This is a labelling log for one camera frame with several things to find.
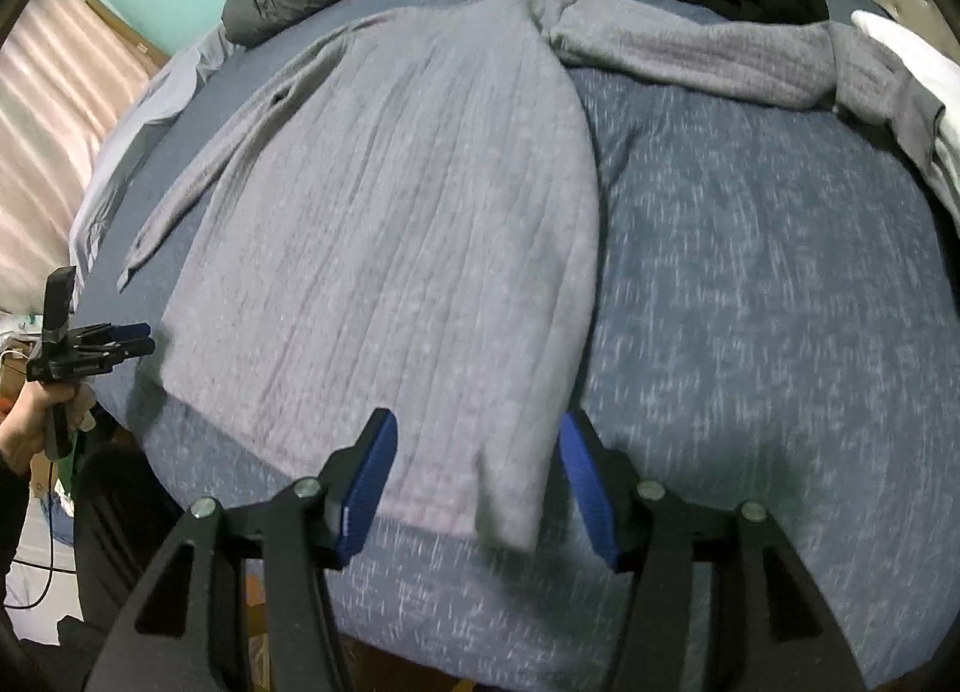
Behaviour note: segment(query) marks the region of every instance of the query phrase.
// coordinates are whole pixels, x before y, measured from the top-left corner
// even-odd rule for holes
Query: floor
[[[40,501],[30,500],[16,558],[47,567],[50,564],[49,532]],[[73,549],[55,541],[54,566],[73,570]],[[47,575],[45,570],[14,563],[7,577],[6,604],[12,606],[34,602],[43,592]],[[67,615],[80,618],[77,580],[66,573],[54,573],[50,591],[39,606],[31,610],[10,610],[8,613],[19,637],[30,638],[37,643],[56,643],[56,622]]]

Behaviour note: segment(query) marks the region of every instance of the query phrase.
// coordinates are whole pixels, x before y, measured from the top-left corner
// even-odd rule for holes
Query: silver bolt
[[[198,519],[212,516],[214,510],[217,510],[217,501],[212,497],[200,497],[197,502],[190,505],[190,513],[193,513]]]
[[[664,499],[666,496],[666,489],[664,485],[659,481],[640,481],[637,484],[637,494],[640,495],[640,499],[649,500],[651,503],[656,503],[658,500]]]
[[[760,503],[744,503],[740,512],[747,521],[752,521],[754,524],[767,520],[767,510]]]
[[[294,494],[301,500],[316,497],[320,494],[320,481],[316,478],[301,478],[294,484]]]

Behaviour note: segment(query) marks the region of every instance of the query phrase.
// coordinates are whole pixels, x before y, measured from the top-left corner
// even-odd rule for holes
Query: bed
[[[209,193],[121,293],[126,252],[258,86],[352,19],[438,1],[340,0],[226,60],[138,161],[77,325],[162,318]],[[637,1],[721,20],[676,0]],[[827,3],[837,19],[883,13],[868,0]],[[868,684],[917,667],[960,610],[960,246],[946,211],[891,137],[843,115],[595,68],[569,74],[601,214],[596,310],[571,403],[685,499],[769,505]],[[250,358],[269,347],[251,342]],[[240,505],[290,481],[147,369],[125,364],[95,388],[181,505],[207,493]],[[329,585],[350,636],[530,692],[599,684],[628,588],[590,551],[556,457],[534,550],[378,518],[362,555]],[[694,654],[705,618],[696,612]]]

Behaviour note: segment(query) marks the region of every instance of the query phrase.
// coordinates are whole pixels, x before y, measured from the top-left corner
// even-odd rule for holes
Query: curtain
[[[100,144],[154,73],[85,0],[30,0],[0,48],[0,310],[42,312]]]

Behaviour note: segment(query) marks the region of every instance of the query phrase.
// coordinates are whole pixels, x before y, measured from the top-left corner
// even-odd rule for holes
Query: hand
[[[95,402],[93,390],[86,384],[24,384],[10,414],[0,421],[0,456],[14,473],[26,475],[30,460],[43,450],[48,409],[66,403],[67,424],[73,431]]]

